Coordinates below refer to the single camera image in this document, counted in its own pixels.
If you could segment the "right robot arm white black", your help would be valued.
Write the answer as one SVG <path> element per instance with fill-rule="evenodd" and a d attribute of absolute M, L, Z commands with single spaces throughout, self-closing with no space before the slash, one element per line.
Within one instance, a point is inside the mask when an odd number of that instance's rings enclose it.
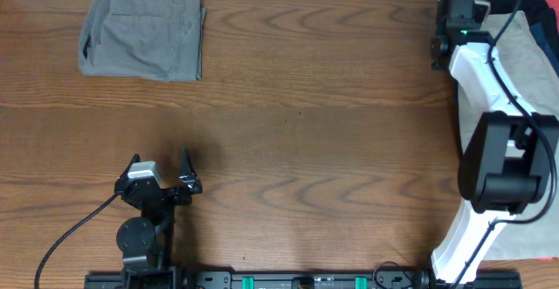
<path fill-rule="evenodd" d="M 502 65 L 498 36 L 482 30 L 490 3 L 438 0 L 432 66 L 447 70 L 480 117 L 458 171 L 462 196 L 431 268 L 417 288 L 519 288 L 516 273 L 477 275 L 481 260 L 508 224 L 545 216 L 557 192 L 558 120 L 523 99 Z"/>

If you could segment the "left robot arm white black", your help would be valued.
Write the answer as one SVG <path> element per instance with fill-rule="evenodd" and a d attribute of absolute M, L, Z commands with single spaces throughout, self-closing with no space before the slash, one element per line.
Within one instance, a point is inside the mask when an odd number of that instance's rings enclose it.
<path fill-rule="evenodd" d="M 184 288 L 188 276 L 171 262 L 175 208 L 192 203 L 203 192 L 189 152 L 182 152 L 179 186 L 163 188 L 156 163 L 134 155 L 114 184 L 122 201 L 141 214 L 124 222 L 116 243 L 122 252 L 122 282 L 125 288 Z"/>

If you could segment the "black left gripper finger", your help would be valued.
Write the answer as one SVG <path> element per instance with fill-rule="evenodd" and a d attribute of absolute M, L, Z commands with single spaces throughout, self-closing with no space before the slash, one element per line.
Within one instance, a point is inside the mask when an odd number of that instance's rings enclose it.
<path fill-rule="evenodd" d="M 141 157 L 138 154 L 134 154 L 130 163 L 128 164 L 128 166 L 126 167 L 126 171 L 129 171 L 130 168 L 137 162 L 141 161 Z"/>
<path fill-rule="evenodd" d="M 194 170 L 187 148 L 184 148 L 182 151 L 179 179 L 182 181 L 183 185 L 187 188 L 191 195 L 203 193 L 203 185 L 196 171 Z"/>

